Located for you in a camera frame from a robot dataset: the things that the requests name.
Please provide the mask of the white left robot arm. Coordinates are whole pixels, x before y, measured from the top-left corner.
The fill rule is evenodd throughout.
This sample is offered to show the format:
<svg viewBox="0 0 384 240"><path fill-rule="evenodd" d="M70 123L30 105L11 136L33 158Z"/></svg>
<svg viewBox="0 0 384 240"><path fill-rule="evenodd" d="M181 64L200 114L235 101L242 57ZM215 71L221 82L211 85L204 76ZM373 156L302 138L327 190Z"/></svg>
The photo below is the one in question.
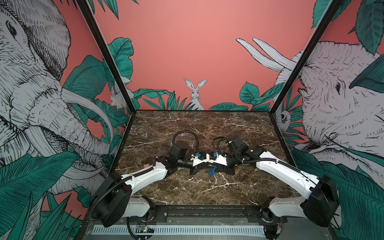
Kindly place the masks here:
<svg viewBox="0 0 384 240"><path fill-rule="evenodd" d="M187 143L178 141L166 155L147 168L128 175L108 175L92 197L89 219L99 220L104 227L110 227L121 218L146 216L151 209L151 201L144 197L134 198L135 193L166 179L179 168L193 171L210 162L210 154L196 152L187 156L187 150Z"/></svg>

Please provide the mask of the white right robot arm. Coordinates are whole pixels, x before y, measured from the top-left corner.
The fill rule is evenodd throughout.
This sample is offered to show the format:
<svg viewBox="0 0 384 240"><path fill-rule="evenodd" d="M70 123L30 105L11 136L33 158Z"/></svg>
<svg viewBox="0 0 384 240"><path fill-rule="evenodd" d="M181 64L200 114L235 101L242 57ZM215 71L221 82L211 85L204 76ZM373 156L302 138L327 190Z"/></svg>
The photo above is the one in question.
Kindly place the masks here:
<svg viewBox="0 0 384 240"><path fill-rule="evenodd" d="M248 146L239 137L217 137L217 156L224 157L220 145L225 142L230 154L225 157L228 167L247 165L267 172L284 182L297 193L296 198L273 198L267 210L276 217L307 218L320 227L328 227L338 209L336 183L330 177L317 177L280 160L259 145Z"/></svg>

